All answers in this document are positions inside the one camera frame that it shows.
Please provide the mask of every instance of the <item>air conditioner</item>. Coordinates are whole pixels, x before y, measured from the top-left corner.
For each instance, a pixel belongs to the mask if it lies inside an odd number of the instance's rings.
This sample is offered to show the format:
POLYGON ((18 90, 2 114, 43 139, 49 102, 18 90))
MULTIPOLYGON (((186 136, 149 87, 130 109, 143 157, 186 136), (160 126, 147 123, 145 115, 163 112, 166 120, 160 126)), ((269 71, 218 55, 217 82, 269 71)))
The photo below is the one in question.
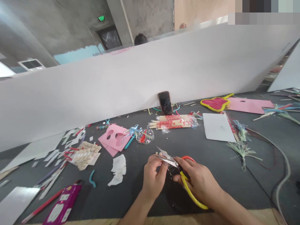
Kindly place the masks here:
POLYGON ((41 69, 46 69, 46 67, 41 64, 37 59, 29 59, 26 61, 18 62, 21 67, 23 67, 27 71, 38 71, 41 69))

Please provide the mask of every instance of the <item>left hand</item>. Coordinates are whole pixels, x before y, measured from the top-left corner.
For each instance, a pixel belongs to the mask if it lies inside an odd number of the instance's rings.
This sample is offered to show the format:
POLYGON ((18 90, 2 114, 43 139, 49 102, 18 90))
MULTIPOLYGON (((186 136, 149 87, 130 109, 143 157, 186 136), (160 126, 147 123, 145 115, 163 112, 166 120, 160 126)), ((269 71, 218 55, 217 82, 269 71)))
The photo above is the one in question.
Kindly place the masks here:
POLYGON ((147 164, 144 167, 144 183, 142 193, 150 200, 155 199, 161 193, 166 180, 166 173, 168 170, 168 163, 163 162, 155 155, 149 157, 147 164), (156 168, 160 165, 160 170, 157 173, 156 168))

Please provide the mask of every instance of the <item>green exit sign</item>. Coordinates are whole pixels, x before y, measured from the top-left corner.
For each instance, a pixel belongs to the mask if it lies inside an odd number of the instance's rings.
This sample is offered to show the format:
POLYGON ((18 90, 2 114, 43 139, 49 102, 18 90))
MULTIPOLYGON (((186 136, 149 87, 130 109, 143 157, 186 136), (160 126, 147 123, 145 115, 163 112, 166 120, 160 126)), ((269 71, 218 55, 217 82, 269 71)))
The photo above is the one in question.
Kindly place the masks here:
POLYGON ((99 16, 99 17, 98 17, 98 20, 99 20, 100 22, 106 20, 105 15, 99 16))

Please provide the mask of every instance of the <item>phone screen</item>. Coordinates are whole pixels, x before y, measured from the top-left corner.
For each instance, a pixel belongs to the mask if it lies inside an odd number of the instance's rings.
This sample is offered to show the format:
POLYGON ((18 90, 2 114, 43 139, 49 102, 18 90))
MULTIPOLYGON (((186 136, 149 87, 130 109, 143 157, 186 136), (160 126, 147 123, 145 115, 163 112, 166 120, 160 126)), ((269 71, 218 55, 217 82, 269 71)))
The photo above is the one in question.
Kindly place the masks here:
POLYGON ((162 108, 163 115, 170 115, 173 113, 173 107, 171 104, 170 94, 169 92, 162 92, 158 94, 158 98, 160 101, 160 106, 162 108))

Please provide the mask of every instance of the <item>black hair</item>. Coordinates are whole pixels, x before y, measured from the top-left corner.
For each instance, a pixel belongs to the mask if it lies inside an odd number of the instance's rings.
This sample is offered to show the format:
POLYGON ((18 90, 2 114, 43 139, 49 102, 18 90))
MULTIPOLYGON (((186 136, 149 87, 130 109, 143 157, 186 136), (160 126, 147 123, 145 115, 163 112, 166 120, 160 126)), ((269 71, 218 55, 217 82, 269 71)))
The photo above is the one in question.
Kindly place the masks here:
POLYGON ((148 39, 143 34, 138 34, 134 39, 134 46, 148 43, 148 39))

